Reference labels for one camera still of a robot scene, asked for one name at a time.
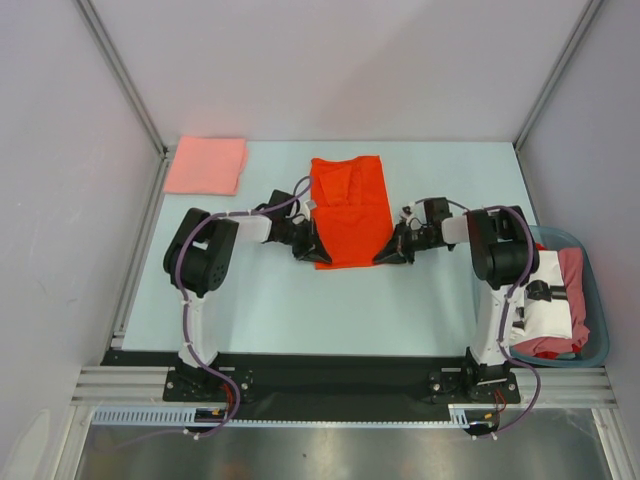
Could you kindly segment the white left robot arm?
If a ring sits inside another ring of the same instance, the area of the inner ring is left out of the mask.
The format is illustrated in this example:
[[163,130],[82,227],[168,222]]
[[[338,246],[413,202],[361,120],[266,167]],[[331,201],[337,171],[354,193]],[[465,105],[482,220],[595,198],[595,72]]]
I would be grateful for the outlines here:
[[226,279],[235,245],[280,243],[289,246],[298,261],[330,265],[332,258],[312,218],[316,208],[313,200],[275,190],[268,203],[253,209],[212,214],[191,208],[185,214],[164,255],[163,269],[181,295],[179,358],[193,367],[185,385],[197,398],[210,399],[221,387],[220,374],[208,367],[220,349],[204,310]]

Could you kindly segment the orange polo t-shirt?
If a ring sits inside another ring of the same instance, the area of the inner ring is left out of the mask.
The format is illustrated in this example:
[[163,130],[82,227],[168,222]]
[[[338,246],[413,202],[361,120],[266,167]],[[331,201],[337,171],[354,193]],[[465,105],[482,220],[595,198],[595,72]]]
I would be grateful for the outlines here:
[[311,160],[312,217],[331,257],[318,270],[371,267],[393,232],[384,170],[378,156]]

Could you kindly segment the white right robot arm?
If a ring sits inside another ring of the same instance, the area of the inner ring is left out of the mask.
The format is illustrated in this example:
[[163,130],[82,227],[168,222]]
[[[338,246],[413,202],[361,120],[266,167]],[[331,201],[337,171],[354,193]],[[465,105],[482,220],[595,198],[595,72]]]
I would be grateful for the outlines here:
[[387,244],[373,258],[376,265],[412,264],[415,254],[469,245],[481,298],[476,332],[468,356],[476,366],[463,373],[461,388],[473,401],[484,401],[497,389],[489,369],[510,361],[508,337],[516,300],[539,266],[539,254],[520,207],[496,205],[466,209],[455,216],[456,203],[445,197],[423,198],[402,208]]

